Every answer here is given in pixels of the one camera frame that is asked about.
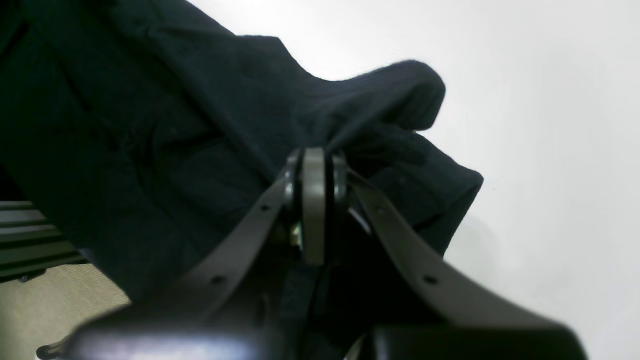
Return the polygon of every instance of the black fabric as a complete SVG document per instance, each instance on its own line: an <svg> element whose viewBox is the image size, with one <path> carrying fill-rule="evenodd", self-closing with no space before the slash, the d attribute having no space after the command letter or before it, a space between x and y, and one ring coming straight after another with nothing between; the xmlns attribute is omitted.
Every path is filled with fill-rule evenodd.
<svg viewBox="0 0 640 360"><path fill-rule="evenodd" d="M3 1L0 163L137 301L224 239L296 147L342 149L443 254L482 183L413 130L427 65L345 81L183 0Z"/></svg>

